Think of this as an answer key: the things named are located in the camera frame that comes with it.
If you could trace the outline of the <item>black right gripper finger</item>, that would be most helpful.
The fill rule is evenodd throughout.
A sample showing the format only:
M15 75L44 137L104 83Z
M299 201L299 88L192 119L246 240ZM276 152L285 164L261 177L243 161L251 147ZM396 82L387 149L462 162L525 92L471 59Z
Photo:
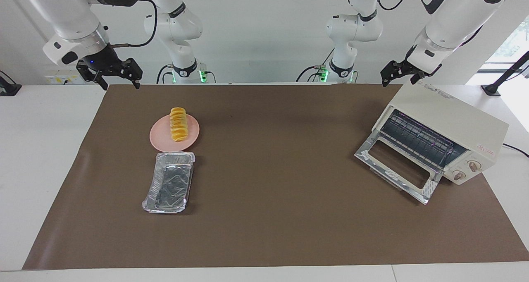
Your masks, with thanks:
M86 63L77 63L77 71L84 81L98 84L104 91L108 90L108 83L100 72L93 73Z
M123 78L131 81L134 88L140 89L142 77L143 71L134 58L128 58L123 62Z

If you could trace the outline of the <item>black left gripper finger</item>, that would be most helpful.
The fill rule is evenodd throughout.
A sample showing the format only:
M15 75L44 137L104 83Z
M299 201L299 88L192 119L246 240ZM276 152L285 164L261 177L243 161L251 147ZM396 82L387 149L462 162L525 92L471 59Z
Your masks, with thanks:
M388 86L391 81L402 77L402 63L390 61L381 71L382 86Z
M439 64L438 67L431 73L427 73L418 68L415 68L414 75L411 77L411 84L417 84L421 79L424 79L425 77L432 77L441 67L442 64Z

